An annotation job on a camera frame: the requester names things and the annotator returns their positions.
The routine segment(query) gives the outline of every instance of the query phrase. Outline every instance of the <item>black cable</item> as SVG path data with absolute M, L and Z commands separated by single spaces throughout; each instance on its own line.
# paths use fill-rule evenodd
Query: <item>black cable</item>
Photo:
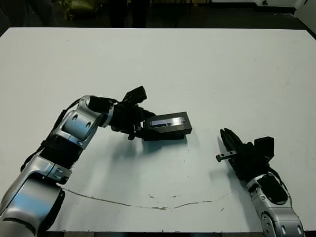
M 269 167 L 269 172 L 271 172 L 280 181 L 280 184 L 283 185 L 285 187 L 285 189 L 287 190 L 287 186 L 283 183 L 283 181 L 282 181 L 280 175 L 278 174 L 278 172 L 276 172 L 271 167 Z

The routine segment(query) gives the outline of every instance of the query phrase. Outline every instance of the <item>black rectangular object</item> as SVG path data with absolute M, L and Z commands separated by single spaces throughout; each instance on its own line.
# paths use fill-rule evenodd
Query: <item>black rectangular object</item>
M 184 139 L 192 127 L 187 112 L 153 116 L 144 121 L 145 129 L 156 131 L 155 135 L 144 141 Z

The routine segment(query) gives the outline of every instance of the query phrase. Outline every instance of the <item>crack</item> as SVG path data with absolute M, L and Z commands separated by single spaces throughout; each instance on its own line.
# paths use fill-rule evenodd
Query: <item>crack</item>
M 80 196 L 80 197 L 83 197 L 83 198 L 89 198 L 89 199 L 92 199 L 92 200 L 105 201 L 105 202 L 112 203 L 112 204 L 123 205 L 123 206 L 130 206 L 130 207 L 138 207 L 138 208 L 145 208 L 145 209 L 157 209 L 157 210 L 161 210 L 161 211 L 166 211 L 167 209 L 178 209 L 178 208 L 183 207 L 183 206 L 194 205 L 194 204 L 201 204 L 201 203 L 206 203 L 206 202 L 216 202 L 216 201 L 219 201 L 220 199 L 226 197 L 227 195 L 231 194 L 231 193 L 225 194 L 225 195 L 221 196 L 219 199 L 216 199 L 216 200 L 213 200 L 213 201 L 189 202 L 189 203 L 182 204 L 180 206 L 175 206 L 175 207 L 165 207 L 165 206 L 163 206 L 163 207 L 157 207 L 157 206 L 147 207 L 147 206 L 135 206 L 135 205 L 131 205 L 131 204 L 126 204 L 126 203 L 117 202 L 117 201 L 110 201 L 110 200 L 101 199 L 101 198 L 97 198 L 97 197 L 89 197 L 89 196 L 86 196 L 86 195 L 83 195 L 83 194 L 79 194 L 79 193 L 76 193 L 74 191 L 71 191 L 71 190 L 65 189 L 65 188 L 63 188 L 63 190 L 65 190 L 65 191 L 67 191 L 69 193 L 72 193 L 74 195 L 77 195 L 77 196 Z

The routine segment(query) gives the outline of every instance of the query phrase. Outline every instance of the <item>white tabletop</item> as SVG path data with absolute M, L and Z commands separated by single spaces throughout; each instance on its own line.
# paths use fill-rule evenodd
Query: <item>white tabletop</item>
M 62 109 L 140 85 L 156 114 L 187 111 L 186 141 L 99 129 L 64 186 L 51 230 L 260 232 L 219 130 L 275 138 L 271 165 L 316 230 L 316 41 L 305 31 L 9 29 L 0 38 L 0 194 Z

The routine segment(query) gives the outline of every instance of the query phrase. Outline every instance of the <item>silver robotic arm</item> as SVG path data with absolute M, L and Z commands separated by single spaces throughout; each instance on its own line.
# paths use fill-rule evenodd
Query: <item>silver robotic arm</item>
M 274 156 L 274 139 L 256 139 L 254 145 L 242 143 L 229 129 L 221 130 L 228 159 L 239 180 L 246 182 L 251 201 L 260 218 L 265 237 L 303 237 L 302 223 L 292 208 L 292 200 L 279 174 L 269 166 Z
M 0 204 L 0 237 L 33 237 L 48 230 L 65 197 L 60 185 L 68 181 L 71 167 L 98 127 L 110 125 L 114 131 L 129 134 L 129 139 L 139 131 L 143 131 L 139 137 L 148 134 L 140 122 L 155 114 L 138 107 L 144 99 L 141 86 L 128 92 L 121 102 L 84 96 L 64 110 L 5 193 Z

